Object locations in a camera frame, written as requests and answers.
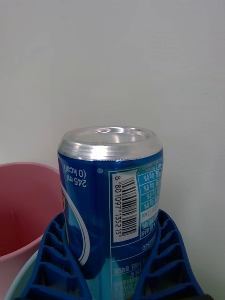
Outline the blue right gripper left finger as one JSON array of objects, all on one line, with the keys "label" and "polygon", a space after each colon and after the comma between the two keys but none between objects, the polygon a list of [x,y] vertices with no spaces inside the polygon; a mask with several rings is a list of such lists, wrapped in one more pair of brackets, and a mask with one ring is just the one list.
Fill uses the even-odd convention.
[{"label": "blue right gripper left finger", "polygon": [[21,296],[24,300],[91,300],[86,280],[66,239],[64,214],[44,233],[34,269]]}]

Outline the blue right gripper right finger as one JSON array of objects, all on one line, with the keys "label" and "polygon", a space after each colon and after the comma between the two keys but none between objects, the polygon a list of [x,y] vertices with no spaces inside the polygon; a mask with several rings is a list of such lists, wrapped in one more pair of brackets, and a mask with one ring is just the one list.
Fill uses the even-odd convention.
[{"label": "blue right gripper right finger", "polygon": [[139,277],[134,300],[181,300],[204,295],[172,218],[158,213],[157,237]]}]

